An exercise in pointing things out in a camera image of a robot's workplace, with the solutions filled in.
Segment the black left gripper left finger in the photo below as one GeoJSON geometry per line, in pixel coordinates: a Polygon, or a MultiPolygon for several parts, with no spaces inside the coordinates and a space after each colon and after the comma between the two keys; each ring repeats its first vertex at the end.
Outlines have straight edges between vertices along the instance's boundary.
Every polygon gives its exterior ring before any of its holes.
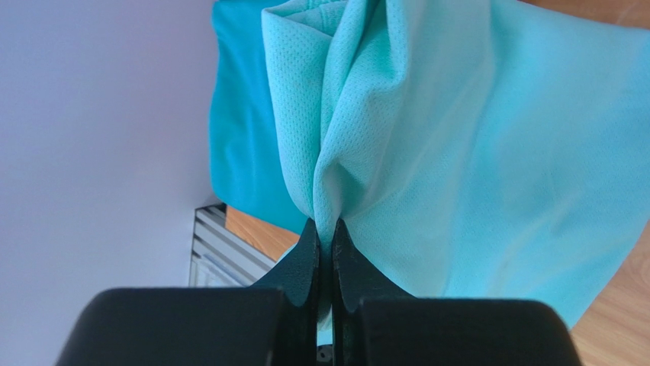
{"type": "Polygon", "coordinates": [[[81,312],[60,365],[315,365],[320,240],[248,287],[115,288],[81,312]]]}

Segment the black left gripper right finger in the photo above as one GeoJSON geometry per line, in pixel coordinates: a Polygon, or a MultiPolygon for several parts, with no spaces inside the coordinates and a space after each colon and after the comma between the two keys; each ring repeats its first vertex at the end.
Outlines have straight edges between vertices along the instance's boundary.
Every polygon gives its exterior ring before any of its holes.
{"type": "Polygon", "coordinates": [[[532,300],[416,298],[379,271],[336,224],[336,365],[578,365],[556,312],[532,300]]]}

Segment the teal green t shirt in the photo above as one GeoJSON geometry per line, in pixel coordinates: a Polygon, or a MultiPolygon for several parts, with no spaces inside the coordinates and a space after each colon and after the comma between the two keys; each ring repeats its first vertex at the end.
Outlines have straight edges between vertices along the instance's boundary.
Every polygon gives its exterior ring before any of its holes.
{"type": "Polygon", "coordinates": [[[649,219],[649,32],[519,1],[261,13],[282,174],[417,297],[541,301],[574,326],[649,219]]]}

